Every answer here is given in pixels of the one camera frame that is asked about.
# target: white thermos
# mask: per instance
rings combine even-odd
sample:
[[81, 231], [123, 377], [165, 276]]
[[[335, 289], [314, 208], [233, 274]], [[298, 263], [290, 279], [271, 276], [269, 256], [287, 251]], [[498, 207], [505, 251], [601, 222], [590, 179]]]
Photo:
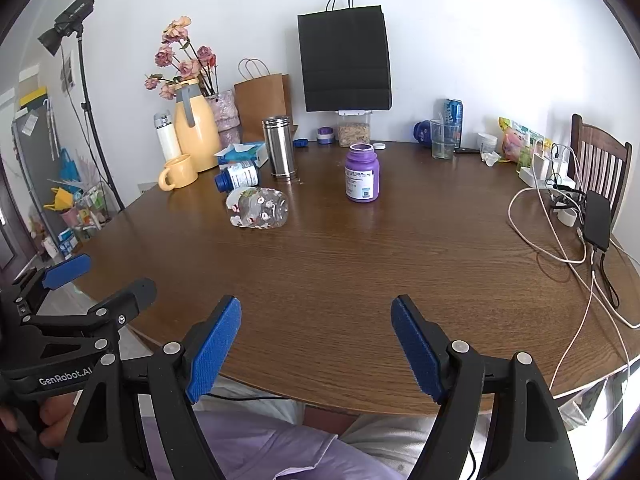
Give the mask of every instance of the white thermos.
[[158, 132], [158, 139], [160, 140], [160, 146], [162, 146], [165, 160], [171, 160], [172, 158], [182, 155], [180, 144], [178, 144], [178, 137], [175, 134], [174, 124], [171, 119], [169, 110], [154, 115], [154, 124], [156, 126], [156, 132]]

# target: refrigerator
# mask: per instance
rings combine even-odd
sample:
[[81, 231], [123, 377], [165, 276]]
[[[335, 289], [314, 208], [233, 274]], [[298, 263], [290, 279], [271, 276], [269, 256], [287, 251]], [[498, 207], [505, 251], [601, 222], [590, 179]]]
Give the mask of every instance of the refrigerator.
[[47, 104], [30, 109], [12, 126], [14, 143], [24, 181], [33, 204], [51, 239], [58, 245], [58, 235], [68, 228], [60, 213], [44, 209], [54, 201], [52, 187], [60, 180], [60, 153], [54, 132], [47, 120]]

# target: blue bag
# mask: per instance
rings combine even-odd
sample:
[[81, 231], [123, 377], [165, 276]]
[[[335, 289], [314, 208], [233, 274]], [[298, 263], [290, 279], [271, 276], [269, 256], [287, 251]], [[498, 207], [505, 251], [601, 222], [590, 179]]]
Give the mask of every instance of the blue bag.
[[[69, 156], [69, 152], [66, 148], [60, 150], [60, 180], [76, 180], [80, 182], [80, 174], [78, 173], [78, 167], [76, 163]], [[76, 186], [68, 186], [61, 184], [61, 187], [66, 189], [69, 193], [75, 193], [80, 188]]]

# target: hand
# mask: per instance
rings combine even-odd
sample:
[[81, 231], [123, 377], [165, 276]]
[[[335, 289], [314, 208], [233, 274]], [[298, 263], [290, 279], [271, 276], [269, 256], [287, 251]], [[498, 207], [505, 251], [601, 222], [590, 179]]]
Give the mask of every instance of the hand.
[[[66, 428], [74, 412], [75, 393], [49, 397], [40, 407], [40, 418], [48, 426], [40, 433], [40, 443], [49, 449], [62, 446]], [[0, 406], [0, 420], [11, 433], [18, 431], [14, 413], [6, 406]]]

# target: yellow mug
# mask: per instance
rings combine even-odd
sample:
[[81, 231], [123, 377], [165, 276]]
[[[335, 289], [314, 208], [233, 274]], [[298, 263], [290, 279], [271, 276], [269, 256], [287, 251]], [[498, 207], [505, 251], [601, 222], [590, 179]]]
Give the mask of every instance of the yellow mug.
[[191, 155], [180, 155], [168, 160], [158, 178], [158, 186], [163, 191], [171, 191], [177, 187], [185, 187], [196, 181], [198, 174], [193, 168]]

